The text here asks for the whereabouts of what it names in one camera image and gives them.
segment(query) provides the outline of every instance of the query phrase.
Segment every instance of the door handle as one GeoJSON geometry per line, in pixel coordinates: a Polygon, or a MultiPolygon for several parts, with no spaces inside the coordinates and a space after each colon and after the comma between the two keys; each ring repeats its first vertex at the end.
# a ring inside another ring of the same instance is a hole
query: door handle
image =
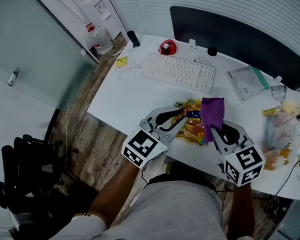
{"type": "Polygon", "coordinates": [[[19,72],[20,72],[20,70],[19,70],[18,67],[15,69],[15,71],[13,71],[13,73],[12,73],[12,75],[10,77],[10,80],[8,82],[9,86],[13,86],[15,84],[15,81],[16,81],[16,79],[18,77],[19,72]]]}

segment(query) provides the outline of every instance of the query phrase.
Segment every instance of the white desk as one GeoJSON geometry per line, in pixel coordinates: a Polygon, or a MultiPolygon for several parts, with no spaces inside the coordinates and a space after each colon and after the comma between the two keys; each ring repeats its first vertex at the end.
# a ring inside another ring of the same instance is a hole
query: white desk
{"type": "MultiPolygon", "coordinates": [[[[157,53],[159,45],[166,39],[152,35],[138,35],[138,38],[141,43],[140,47],[132,48],[132,44],[129,42],[120,55],[120,57],[127,56],[130,65],[132,61],[137,64],[146,62],[149,53],[157,53]]],[[[176,101],[183,102],[188,99],[223,97],[225,102],[224,120],[242,126],[249,137],[261,147],[263,125],[261,111],[276,107],[279,102],[272,98],[269,91],[265,91],[249,101],[240,102],[226,77],[226,72],[246,66],[245,63],[220,53],[211,57],[205,48],[190,49],[186,43],[175,42],[177,44],[175,57],[193,60],[204,56],[206,64],[216,67],[216,76],[210,95],[139,77],[138,74],[135,76],[135,71],[120,74],[121,70],[116,69],[116,65],[113,65],[96,93],[88,112],[128,135],[142,119],[156,108],[173,106],[176,101]]],[[[214,143],[209,143],[208,146],[198,146],[175,138],[167,155],[208,174],[227,179],[217,165],[220,161],[214,143]]],[[[293,164],[290,164],[277,171],[264,170],[261,177],[252,182],[252,188],[268,194],[276,194],[288,177],[292,166],[293,164]]],[[[297,180],[295,172],[292,172],[279,196],[300,200],[300,181],[297,180]]]]}

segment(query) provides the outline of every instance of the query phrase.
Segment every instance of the purple cloth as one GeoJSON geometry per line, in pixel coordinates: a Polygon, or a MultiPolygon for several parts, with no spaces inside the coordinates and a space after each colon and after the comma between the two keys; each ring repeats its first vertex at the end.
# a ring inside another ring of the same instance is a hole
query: purple cloth
{"type": "Polygon", "coordinates": [[[213,142],[214,137],[211,133],[211,125],[222,131],[222,124],[225,117],[224,98],[202,98],[201,120],[205,132],[205,140],[213,142]]]}

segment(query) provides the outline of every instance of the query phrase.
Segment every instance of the person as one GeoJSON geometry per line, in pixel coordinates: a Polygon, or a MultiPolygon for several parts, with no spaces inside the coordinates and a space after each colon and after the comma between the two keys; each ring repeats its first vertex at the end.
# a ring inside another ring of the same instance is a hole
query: person
{"type": "Polygon", "coordinates": [[[253,239],[255,220],[250,185],[234,187],[226,238],[221,201],[214,186],[187,170],[178,176],[162,174],[151,179],[135,198],[124,220],[110,227],[126,202],[139,170],[126,160],[96,196],[88,213],[75,216],[51,239],[253,239]]]}

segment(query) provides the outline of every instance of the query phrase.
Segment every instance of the human arm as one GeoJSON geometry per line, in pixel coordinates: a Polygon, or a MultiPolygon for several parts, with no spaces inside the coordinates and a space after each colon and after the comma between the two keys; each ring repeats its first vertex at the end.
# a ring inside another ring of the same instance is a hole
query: human arm
{"type": "Polygon", "coordinates": [[[254,230],[255,216],[251,185],[235,186],[228,226],[228,240],[237,240],[245,236],[252,237],[254,230]]]}
{"type": "Polygon", "coordinates": [[[126,202],[139,170],[138,167],[126,160],[98,193],[89,213],[100,217],[109,227],[126,202]]]}

